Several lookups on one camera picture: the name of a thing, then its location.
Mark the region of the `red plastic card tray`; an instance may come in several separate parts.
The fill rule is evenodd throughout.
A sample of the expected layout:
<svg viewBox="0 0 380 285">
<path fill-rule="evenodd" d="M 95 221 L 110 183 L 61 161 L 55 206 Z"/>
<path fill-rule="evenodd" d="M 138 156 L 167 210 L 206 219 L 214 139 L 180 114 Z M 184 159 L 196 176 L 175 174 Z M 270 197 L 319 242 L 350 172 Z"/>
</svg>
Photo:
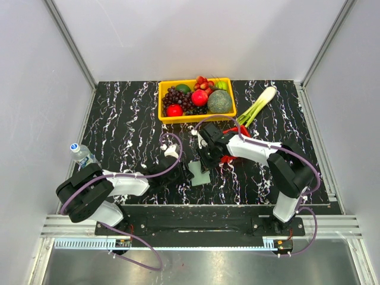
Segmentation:
<svg viewBox="0 0 380 285">
<path fill-rule="evenodd" d="M 223 134 L 228 134 L 228 133 L 232 133 L 232 132 L 238 132 L 238 130 L 240 130 L 241 134 L 246 136 L 246 137 L 251 137 L 249 131 L 246 129 L 246 127 L 244 125 L 241 125 L 240 127 L 233 127 L 233 128 L 230 128 L 230 129 L 227 129 L 227 130 L 224 130 L 223 131 Z M 235 156 L 223 156 L 221 158 L 221 162 L 222 163 L 230 163 L 232 162 L 234 159 L 236 159 Z"/>
</svg>

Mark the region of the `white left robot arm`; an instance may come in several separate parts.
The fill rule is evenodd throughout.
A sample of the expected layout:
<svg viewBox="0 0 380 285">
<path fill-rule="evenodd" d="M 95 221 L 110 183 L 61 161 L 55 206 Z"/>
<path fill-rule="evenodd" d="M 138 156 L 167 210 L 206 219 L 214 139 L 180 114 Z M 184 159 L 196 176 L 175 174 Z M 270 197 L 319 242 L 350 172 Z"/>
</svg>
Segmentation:
<svg viewBox="0 0 380 285">
<path fill-rule="evenodd" d="M 89 219 L 106 223 L 114 234 L 125 233 L 128 219 L 120 206 L 107 199 L 118 195 L 140 197 L 161 186 L 190 181 L 194 174 L 180 159 L 180 150 L 179 145 L 171 145 L 157 164 L 142 173 L 115 173 L 102 169 L 98 164 L 89 164 L 57 187 L 62 214 L 73 223 Z"/>
</svg>

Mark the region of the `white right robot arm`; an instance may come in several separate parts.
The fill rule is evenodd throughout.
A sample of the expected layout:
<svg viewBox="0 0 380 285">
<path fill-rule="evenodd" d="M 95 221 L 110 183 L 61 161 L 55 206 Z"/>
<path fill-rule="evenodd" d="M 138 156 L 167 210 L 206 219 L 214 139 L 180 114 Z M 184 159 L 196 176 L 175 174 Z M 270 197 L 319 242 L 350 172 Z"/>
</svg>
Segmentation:
<svg viewBox="0 0 380 285">
<path fill-rule="evenodd" d="M 240 131 L 227 133 L 213 123 L 197 131 L 198 154 L 205 169 L 218 166 L 224 156 L 257 162 L 269 168 L 278 198 L 270 228 L 277 235 L 290 230 L 301 195 L 318 174 L 296 143 L 265 142 L 249 138 Z"/>
</svg>

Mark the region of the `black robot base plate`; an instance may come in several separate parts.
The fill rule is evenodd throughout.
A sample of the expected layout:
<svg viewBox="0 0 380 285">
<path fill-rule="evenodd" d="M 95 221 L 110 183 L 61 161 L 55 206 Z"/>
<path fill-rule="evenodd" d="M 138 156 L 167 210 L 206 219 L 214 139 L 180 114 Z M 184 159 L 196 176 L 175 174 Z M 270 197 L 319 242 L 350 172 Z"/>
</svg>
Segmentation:
<svg viewBox="0 0 380 285">
<path fill-rule="evenodd" d="M 281 223 L 268 206 L 126 205 L 122 209 L 126 218 L 117 229 L 152 246 L 188 242 L 251 245 L 264 237 L 305 237 L 300 217 Z"/>
</svg>

